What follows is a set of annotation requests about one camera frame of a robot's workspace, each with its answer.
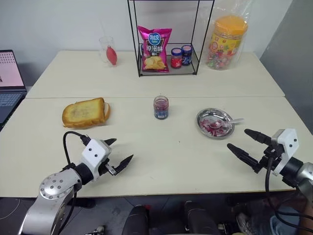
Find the bag of chips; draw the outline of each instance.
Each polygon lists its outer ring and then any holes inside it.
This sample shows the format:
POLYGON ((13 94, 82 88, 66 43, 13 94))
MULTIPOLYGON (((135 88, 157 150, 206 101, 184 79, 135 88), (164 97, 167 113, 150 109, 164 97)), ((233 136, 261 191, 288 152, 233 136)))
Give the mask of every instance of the bag of chips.
POLYGON ((138 26, 138 31, 143 39, 143 70, 168 72, 166 63, 166 45, 170 38, 171 28, 155 28, 148 30, 138 26))

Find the metal plate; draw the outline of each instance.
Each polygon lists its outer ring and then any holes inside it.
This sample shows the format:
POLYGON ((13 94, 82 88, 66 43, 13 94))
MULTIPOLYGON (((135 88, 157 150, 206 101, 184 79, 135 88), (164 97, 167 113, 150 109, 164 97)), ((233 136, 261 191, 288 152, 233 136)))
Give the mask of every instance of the metal plate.
POLYGON ((215 108, 203 109, 197 114, 197 126, 201 133, 210 138, 222 140, 234 132, 235 124, 225 124, 218 129, 213 129, 207 125, 209 121, 218 120, 229 121, 232 118, 223 110, 215 108))

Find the shoe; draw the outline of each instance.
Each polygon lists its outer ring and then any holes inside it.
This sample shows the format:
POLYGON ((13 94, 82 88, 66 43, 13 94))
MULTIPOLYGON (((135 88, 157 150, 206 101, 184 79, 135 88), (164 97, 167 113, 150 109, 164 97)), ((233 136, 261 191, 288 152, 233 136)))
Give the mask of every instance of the shoe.
POLYGON ((250 218, 247 215, 240 213, 236 216, 236 220, 238 227, 243 234, 256 235, 256 232, 252 228, 250 218))

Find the laptop screen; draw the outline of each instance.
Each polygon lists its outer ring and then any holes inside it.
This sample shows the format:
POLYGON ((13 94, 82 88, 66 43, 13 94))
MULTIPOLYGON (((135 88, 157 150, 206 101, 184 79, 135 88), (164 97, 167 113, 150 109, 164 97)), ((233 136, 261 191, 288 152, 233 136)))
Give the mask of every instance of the laptop screen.
POLYGON ((0 50, 0 90, 24 87, 13 51, 0 50))

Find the laptop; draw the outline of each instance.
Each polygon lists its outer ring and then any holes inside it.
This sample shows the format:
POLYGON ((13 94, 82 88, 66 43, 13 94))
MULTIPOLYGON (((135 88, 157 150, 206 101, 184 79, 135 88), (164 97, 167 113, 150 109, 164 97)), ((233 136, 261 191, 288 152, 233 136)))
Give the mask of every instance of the laptop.
POLYGON ((0 129, 26 96, 12 50, 0 50, 0 129))

